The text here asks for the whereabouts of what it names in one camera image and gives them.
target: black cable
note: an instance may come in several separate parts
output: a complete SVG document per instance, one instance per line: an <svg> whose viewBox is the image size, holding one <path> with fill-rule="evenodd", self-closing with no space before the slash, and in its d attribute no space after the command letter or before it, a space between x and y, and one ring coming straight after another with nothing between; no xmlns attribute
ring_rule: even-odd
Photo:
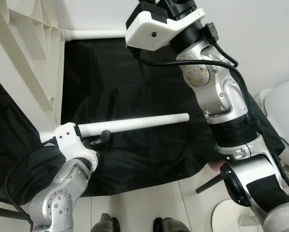
<svg viewBox="0 0 289 232"><path fill-rule="evenodd" d="M27 155L25 155L24 157L22 157L9 171L9 173L7 174L6 178L5 178L5 184L4 184L4 189L5 189L5 193L7 196L7 199L9 200L9 202L18 210L19 213L21 213L23 215L23 217L28 221L28 223L30 224L30 231L32 231L33 229L33 222L30 219L29 215L20 207L19 204L17 204L15 202L15 200L12 198L9 189L8 189L8 182L9 182L9 177L11 176L11 174L13 173L13 171L27 158L29 157L34 151L36 151L38 148L43 147L44 145L50 143L52 141L48 140L46 142L43 142L42 144L40 144L37 148L35 148L34 150L32 150L31 152L29 152Z"/></svg>
<svg viewBox="0 0 289 232"><path fill-rule="evenodd" d="M215 42L213 46L217 49L217 51L223 55L226 59L228 59L231 63L233 63L233 66L236 68L238 66L238 62L232 58L230 55L228 55L226 52L223 51L223 49Z"/></svg>
<svg viewBox="0 0 289 232"><path fill-rule="evenodd" d="M258 123L258 119L256 119L253 116L253 110L251 107L251 101L250 101L250 98L248 95L246 83L245 83L243 77L241 76L241 73L235 67L231 66L230 64L221 62L221 61L202 60L202 59L177 60L177 61L168 61L168 62L151 62L151 61L141 59L139 52L135 52L133 55L140 63L143 63L143 64L148 65L148 66L167 67L167 66L179 66L179 65L216 65L216 66L220 66L220 67L223 67L223 68L226 68L226 69L232 71L235 74L232 77L235 79L235 81L238 83L238 85L241 89L241 93L242 93L243 98L246 102L246 106L248 108L248 113L249 113L249 116L251 118L251 121L252 121L252 123L255 123L255 126L258 129L258 132L260 134L264 135L264 131L262 130L260 123ZM273 148L270 141L269 141L268 145L269 145L269 148L272 150L271 155L272 155L272 157L273 157L273 159L277 165L278 170L281 173L282 178L285 180L285 182L289 186L289 178L285 174L284 169L280 163L279 157L276 154L275 149Z"/></svg>

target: white wall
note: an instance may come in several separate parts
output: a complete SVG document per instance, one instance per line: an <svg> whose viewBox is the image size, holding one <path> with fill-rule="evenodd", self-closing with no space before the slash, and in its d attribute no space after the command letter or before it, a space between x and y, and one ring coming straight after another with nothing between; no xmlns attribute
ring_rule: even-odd
<svg viewBox="0 0 289 232"><path fill-rule="evenodd" d="M255 95L289 80L289 0L197 0ZM124 29L137 0L57 0L61 28Z"/></svg>

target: white pipe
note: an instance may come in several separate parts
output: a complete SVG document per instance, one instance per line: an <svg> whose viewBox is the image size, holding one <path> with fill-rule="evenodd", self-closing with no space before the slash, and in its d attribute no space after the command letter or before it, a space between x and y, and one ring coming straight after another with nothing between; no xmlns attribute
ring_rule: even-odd
<svg viewBox="0 0 289 232"><path fill-rule="evenodd" d="M100 135L102 131L109 130L111 133L130 131L140 128L156 127L166 124L189 121L188 114L164 115L154 117L141 117L133 119L116 120L78 125L82 137Z"/></svg>
<svg viewBox="0 0 289 232"><path fill-rule="evenodd" d="M65 41L124 38L126 30L63 30Z"/></svg>

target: black cylindrical joint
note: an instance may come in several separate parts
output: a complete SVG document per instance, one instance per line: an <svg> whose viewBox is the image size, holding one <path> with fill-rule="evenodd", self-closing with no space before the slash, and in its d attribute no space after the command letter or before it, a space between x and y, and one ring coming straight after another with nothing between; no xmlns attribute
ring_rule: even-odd
<svg viewBox="0 0 289 232"><path fill-rule="evenodd" d="M158 6L166 9L169 18L173 20L182 19L197 9L193 0L160 0ZM184 49L202 39L200 34L201 28L203 28L202 23L198 20L185 28L170 41L176 54L179 54Z"/></svg>
<svg viewBox="0 0 289 232"><path fill-rule="evenodd" d="M249 143L257 134L247 115L219 124L211 124L211 131L217 145L233 147Z"/></svg>

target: floor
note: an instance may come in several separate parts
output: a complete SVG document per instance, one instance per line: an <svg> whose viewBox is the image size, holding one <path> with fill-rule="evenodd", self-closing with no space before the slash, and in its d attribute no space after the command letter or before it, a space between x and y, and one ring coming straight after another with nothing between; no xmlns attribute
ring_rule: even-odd
<svg viewBox="0 0 289 232"><path fill-rule="evenodd" d="M74 232L89 232L102 213L116 217L122 232L151 232L156 217L172 217L186 224L192 232L211 232L211 214L226 199L223 182L201 194L196 187L217 175L205 166L193 177L168 184L139 189L114 196L80 198L74 208ZM0 203L1 208L12 206ZM25 221L0 217L0 231L28 232Z"/></svg>

